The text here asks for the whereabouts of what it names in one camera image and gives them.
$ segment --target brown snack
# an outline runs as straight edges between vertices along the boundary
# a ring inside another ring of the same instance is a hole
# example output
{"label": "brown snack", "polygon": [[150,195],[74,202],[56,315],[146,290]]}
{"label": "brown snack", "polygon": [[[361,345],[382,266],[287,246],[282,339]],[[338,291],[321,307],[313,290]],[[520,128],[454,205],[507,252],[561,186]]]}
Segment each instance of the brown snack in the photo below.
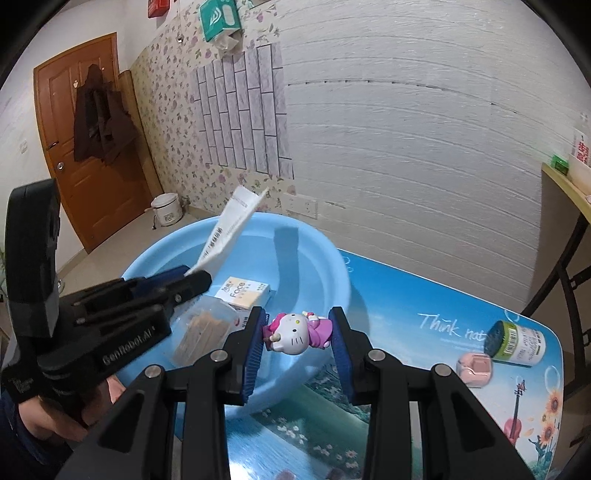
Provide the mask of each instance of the brown snack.
{"label": "brown snack", "polygon": [[228,322],[215,319],[209,312],[195,315],[174,351],[173,362],[178,367],[193,365],[203,355],[221,348],[230,327]]}

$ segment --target blue plastic basin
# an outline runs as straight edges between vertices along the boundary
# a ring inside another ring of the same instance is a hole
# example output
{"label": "blue plastic basin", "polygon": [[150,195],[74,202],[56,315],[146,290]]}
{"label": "blue plastic basin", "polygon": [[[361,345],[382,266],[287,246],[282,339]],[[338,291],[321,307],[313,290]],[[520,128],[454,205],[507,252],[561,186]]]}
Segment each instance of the blue plastic basin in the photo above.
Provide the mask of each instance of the blue plastic basin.
{"label": "blue plastic basin", "polygon": [[[217,218],[201,220],[166,236],[140,255],[123,277],[148,277],[179,265],[193,266]],[[228,277],[268,283],[273,291],[265,306],[278,313],[303,310],[326,316],[333,306],[347,311],[351,297],[349,273],[336,247],[321,232],[299,220],[272,213],[255,213],[246,225],[220,273],[213,279],[214,295]],[[168,338],[124,368],[118,376],[128,385],[148,365],[173,369]],[[260,411],[316,375],[330,350],[308,348],[298,356],[263,351],[255,390],[244,407],[226,407],[232,418]],[[182,421],[184,408],[179,408]]]}

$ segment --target plastic bag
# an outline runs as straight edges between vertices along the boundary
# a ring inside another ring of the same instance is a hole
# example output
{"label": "plastic bag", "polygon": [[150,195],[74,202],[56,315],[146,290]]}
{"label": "plastic bag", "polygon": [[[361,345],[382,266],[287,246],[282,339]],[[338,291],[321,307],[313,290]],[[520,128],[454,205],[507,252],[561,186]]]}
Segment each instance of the plastic bag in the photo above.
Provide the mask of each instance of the plastic bag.
{"label": "plastic bag", "polygon": [[193,365],[203,355],[223,347],[230,333],[242,329],[236,310],[223,300],[202,296],[174,325],[184,334],[171,358],[177,367]]}

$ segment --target wooden shelf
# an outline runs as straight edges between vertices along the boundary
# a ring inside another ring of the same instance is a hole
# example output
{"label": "wooden shelf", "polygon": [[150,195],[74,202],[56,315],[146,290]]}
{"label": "wooden shelf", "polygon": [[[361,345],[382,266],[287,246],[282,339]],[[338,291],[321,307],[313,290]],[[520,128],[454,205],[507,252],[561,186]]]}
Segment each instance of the wooden shelf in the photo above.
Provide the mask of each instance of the wooden shelf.
{"label": "wooden shelf", "polygon": [[542,163],[542,171],[554,180],[554,183],[565,192],[580,212],[585,215],[587,221],[591,223],[591,204],[585,198],[584,193],[575,187],[567,177],[550,167],[547,163]]}

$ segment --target table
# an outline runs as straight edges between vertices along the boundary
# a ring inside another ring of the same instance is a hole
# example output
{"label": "table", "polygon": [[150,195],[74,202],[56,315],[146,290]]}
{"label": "table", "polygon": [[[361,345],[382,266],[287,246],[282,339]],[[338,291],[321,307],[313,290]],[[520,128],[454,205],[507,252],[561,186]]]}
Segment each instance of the table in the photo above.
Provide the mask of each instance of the table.
{"label": "table", "polygon": [[591,329],[585,332],[583,331],[579,308],[577,307],[577,299],[574,295],[574,291],[578,286],[591,278],[591,265],[572,277],[566,271],[585,235],[589,222],[591,222],[591,205],[586,200],[585,195],[557,170],[544,163],[542,164],[542,172],[548,175],[565,192],[580,213],[573,233],[564,247],[564,251],[558,258],[556,265],[521,314],[531,317],[560,280],[566,306],[569,311],[574,349],[574,380],[564,387],[564,395],[568,399],[591,382],[591,365],[588,367],[585,359],[585,347],[591,345]]}
{"label": "table", "polygon": [[[453,367],[466,351],[482,352],[486,332],[497,320],[510,320],[543,332],[547,350],[534,367],[495,363],[491,382],[472,390],[503,426],[513,418],[516,383],[525,380],[518,418],[522,432],[515,447],[543,480],[556,448],[562,413],[563,360],[556,335],[517,313],[354,254],[342,252],[352,284],[348,319],[376,348],[403,363]],[[548,402],[559,401],[555,415]],[[413,412],[413,477],[421,478],[418,410]],[[233,480],[318,480],[361,477],[369,407],[352,407],[344,398],[334,364],[277,405],[250,417],[226,422]],[[549,435],[542,442],[544,429]]]}

